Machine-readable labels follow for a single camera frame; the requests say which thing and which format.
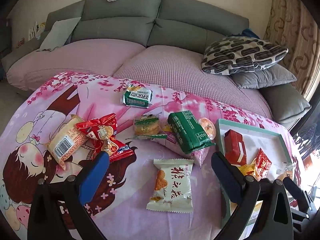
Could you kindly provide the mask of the small red snack packet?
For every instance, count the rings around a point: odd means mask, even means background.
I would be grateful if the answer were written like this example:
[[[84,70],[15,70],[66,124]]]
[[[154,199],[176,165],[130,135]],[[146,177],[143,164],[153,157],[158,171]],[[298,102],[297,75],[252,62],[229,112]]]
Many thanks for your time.
[[[253,177],[259,181],[267,177],[268,172],[271,168],[272,162],[267,155],[260,148],[257,157],[254,160],[254,173]]]

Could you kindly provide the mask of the dark red rectangular snack pack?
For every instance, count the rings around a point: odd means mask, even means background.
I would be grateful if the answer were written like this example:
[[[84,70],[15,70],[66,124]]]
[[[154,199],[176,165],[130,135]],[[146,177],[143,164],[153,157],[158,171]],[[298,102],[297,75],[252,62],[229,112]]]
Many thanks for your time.
[[[243,136],[230,129],[225,133],[225,158],[232,164],[243,166],[247,164],[247,154]]]

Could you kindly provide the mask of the dark blue cloth behind pillow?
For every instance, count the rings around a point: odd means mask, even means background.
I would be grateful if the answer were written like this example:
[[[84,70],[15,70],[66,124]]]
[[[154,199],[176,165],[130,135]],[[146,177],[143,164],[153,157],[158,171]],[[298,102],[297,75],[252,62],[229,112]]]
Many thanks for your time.
[[[243,30],[242,33],[241,33],[241,35],[242,35],[242,36],[246,36],[246,37],[257,38],[257,39],[260,38],[257,34],[255,34],[255,33],[253,32],[253,30],[252,30],[251,28],[247,28],[247,29]]]

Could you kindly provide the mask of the pink cartoon print cloth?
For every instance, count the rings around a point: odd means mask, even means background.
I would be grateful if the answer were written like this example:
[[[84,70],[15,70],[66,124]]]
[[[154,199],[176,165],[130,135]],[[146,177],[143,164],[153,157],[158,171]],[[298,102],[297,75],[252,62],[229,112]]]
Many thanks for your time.
[[[189,110],[195,118],[211,122],[226,119],[278,133],[288,150],[280,161],[295,163],[299,178],[303,163],[288,130],[260,115],[194,94],[159,85],[148,85],[153,93],[147,109],[121,103],[130,79],[64,72],[38,88],[16,111],[1,135],[1,211],[20,239],[27,238],[31,201],[39,179],[63,181],[77,174],[93,155],[85,143],[61,169],[46,144],[77,115],[83,120],[110,113],[117,116],[117,139],[129,144],[133,154],[112,163],[93,200],[85,204],[88,215],[108,239],[213,239],[220,230],[221,191],[210,158],[191,173],[192,213],[154,212],[146,209],[152,196],[157,169],[155,159],[177,158],[165,146],[148,140],[131,141],[133,120],[145,113]]]

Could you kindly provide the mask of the grey velvet pillow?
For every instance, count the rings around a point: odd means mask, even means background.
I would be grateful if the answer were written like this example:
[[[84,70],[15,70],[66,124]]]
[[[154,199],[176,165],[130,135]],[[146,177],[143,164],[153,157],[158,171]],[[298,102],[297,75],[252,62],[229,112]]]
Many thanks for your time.
[[[256,72],[233,74],[231,78],[239,88],[244,89],[273,87],[292,83],[297,80],[289,70],[279,64]]]

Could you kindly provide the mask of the light grey cushion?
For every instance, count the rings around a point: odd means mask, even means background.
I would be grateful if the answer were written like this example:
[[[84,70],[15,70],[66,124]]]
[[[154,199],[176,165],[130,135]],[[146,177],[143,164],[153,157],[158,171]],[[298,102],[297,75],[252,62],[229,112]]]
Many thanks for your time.
[[[67,20],[56,21],[53,24],[49,34],[41,43],[38,51],[53,51],[56,48],[64,46],[65,42],[72,34],[74,28],[79,23],[80,19],[80,17],[76,17]]]

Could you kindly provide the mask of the black white patterned pillow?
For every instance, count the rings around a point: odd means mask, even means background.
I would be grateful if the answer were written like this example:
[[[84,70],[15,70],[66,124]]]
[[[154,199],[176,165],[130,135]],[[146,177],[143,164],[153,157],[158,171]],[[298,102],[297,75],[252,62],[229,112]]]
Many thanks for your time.
[[[233,75],[265,70],[281,61],[289,50],[255,37],[229,36],[204,51],[201,69],[214,75]]]

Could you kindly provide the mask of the yellow cake snack pack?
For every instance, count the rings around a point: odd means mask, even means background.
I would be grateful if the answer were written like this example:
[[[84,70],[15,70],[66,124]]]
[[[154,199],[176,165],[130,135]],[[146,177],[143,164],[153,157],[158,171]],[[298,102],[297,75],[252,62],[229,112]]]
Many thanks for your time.
[[[255,165],[254,164],[246,164],[238,167],[239,171],[244,175],[244,176],[255,176]]]

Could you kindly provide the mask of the red festive snack bag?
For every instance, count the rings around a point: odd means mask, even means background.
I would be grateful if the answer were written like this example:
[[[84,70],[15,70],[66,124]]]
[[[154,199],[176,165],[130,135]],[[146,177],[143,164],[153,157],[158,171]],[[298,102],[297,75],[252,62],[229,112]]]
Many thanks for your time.
[[[116,139],[118,125],[115,113],[77,123],[74,127],[92,141],[93,159],[100,152],[109,155],[110,163],[133,155],[133,150],[127,144]]]

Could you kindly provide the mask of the beige patterned curtain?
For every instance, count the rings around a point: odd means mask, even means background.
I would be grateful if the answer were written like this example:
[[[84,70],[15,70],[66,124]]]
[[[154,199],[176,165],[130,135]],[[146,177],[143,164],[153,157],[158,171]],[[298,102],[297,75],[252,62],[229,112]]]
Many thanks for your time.
[[[319,84],[319,27],[301,0],[272,0],[264,39],[289,49],[280,62],[297,81],[293,86],[310,101]]]

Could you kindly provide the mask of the clear wrapped small bun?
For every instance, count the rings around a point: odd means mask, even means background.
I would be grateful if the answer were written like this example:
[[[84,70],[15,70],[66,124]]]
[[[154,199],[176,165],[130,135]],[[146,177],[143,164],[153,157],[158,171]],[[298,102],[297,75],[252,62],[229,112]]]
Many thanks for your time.
[[[282,163],[276,170],[277,179],[281,181],[286,177],[293,179],[293,172],[295,171],[295,168],[296,164],[294,163]]]

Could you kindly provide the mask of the clear green biscuit pack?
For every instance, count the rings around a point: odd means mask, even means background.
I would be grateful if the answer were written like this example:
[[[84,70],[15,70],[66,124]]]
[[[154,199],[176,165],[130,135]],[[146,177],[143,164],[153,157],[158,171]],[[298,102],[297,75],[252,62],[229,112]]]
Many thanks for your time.
[[[161,128],[159,114],[144,114],[134,119],[133,135],[128,139],[153,140],[166,138],[167,134]]]

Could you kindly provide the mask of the beige barcode cracker pack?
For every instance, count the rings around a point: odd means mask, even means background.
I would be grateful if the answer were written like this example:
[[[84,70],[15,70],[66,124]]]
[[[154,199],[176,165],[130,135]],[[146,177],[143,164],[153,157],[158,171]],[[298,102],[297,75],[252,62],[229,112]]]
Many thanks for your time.
[[[48,151],[63,170],[66,169],[65,161],[88,139],[76,128],[76,124],[84,121],[74,114],[71,117],[71,120],[46,144]]]

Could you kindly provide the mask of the jelly cup with orange lid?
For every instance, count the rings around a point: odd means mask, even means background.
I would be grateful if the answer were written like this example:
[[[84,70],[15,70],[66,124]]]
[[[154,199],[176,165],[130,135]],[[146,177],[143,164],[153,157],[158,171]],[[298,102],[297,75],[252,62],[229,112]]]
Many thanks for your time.
[[[200,118],[199,124],[204,129],[210,140],[214,140],[216,137],[216,128],[214,124],[208,118]]]

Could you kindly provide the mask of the teal white box tray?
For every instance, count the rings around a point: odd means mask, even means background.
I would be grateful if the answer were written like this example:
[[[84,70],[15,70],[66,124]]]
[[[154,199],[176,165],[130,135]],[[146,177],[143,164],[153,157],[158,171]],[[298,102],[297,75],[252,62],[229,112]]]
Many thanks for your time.
[[[286,165],[292,165],[292,160],[289,155],[287,146],[281,134],[268,131],[259,127],[253,127],[238,122],[233,122],[225,119],[218,119],[215,124],[216,127],[216,144],[217,149],[225,155],[225,134],[231,129],[242,135],[247,155],[247,164],[251,164],[256,158],[259,149],[267,155],[272,162],[267,178],[273,182],[280,176],[280,171],[284,170]],[[221,186],[221,228],[225,226],[232,213],[236,208],[236,204],[231,202],[224,188]],[[245,232],[242,233],[241,238],[249,235],[248,230],[251,229],[257,220],[259,211],[263,201],[257,201],[251,217],[245,227]]]

